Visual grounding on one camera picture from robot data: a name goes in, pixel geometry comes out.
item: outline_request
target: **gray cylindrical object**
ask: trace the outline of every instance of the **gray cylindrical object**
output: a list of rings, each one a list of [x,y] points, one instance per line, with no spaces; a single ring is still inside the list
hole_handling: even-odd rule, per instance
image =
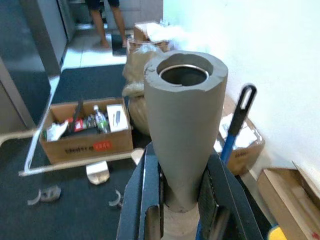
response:
[[[197,203],[218,134],[228,68],[206,53],[170,51],[151,59],[144,72],[150,136],[167,181],[165,203],[187,212]]]

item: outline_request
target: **person's leg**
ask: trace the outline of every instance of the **person's leg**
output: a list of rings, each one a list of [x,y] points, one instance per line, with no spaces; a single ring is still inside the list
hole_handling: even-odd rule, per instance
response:
[[[99,0],[85,0],[86,4],[88,5],[88,8],[90,10],[92,20],[94,22],[96,31],[98,32],[100,38],[101,38],[101,45],[104,48],[109,48],[109,44],[106,39],[106,32],[104,28],[104,22],[102,21],[101,14],[99,12],[100,9],[100,1]]]
[[[108,0],[113,17],[122,38],[122,46],[127,46],[127,38],[125,34],[125,21],[119,8],[119,0]]]

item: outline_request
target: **water bottle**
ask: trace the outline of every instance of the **water bottle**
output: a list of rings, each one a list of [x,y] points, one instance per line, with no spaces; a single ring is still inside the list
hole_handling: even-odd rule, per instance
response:
[[[98,129],[102,133],[106,134],[108,132],[108,122],[107,122],[106,117],[103,115],[102,112],[99,111],[98,105],[94,105],[93,110],[95,111],[94,118],[95,118],[95,122],[96,122]]]

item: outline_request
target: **yellow object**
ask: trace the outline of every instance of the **yellow object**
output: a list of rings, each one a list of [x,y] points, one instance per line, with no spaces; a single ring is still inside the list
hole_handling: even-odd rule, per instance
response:
[[[268,240],[287,240],[287,238],[281,228],[276,226],[269,231]]]

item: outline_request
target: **black shorts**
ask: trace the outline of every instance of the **black shorts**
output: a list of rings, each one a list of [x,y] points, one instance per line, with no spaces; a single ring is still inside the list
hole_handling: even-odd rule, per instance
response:
[[[88,5],[90,10],[99,10],[100,9],[100,0],[85,0],[85,3]],[[111,7],[119,7],[119,0],[108,0],[108,3]]]

